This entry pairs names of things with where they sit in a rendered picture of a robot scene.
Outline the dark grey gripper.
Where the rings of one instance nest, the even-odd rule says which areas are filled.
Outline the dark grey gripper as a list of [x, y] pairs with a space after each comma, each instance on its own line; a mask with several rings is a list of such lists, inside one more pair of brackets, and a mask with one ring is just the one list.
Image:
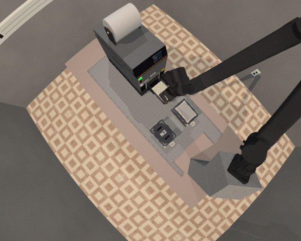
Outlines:
[[[174, 93], [172, 95], [169, 95], [166, 90], [164, 90], [163, 92], [161, 92], [159, 94], [159, 96], [161, 97], [161, 99], [164, 101], [165, 104], [171, 102], [172, 100], [174, 100], [177, 97], [177, 96], [174, 97], [175, 96]], [[166, 99], [165, 96], [167, 97], [167, 99]]]

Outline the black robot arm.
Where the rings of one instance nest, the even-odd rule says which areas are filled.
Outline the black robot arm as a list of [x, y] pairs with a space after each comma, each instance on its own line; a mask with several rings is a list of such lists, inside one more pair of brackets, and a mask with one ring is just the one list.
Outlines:
[[[160, 78], [169, 86], [166, 89], [169, 95], [173, 92], [176, 96], [193, 95], [300, 43], [301, 17], [297, 17], [191, 80], [184, 67], [167, 71]], [[300, 118], [301, 81], [258, 132], [243, 140], [244, 145], [239, 147], [241, 154], [234, 156], [227, 171], [241, 183], [248, 183], [250, 175], [266, 160], [270, 147]]]

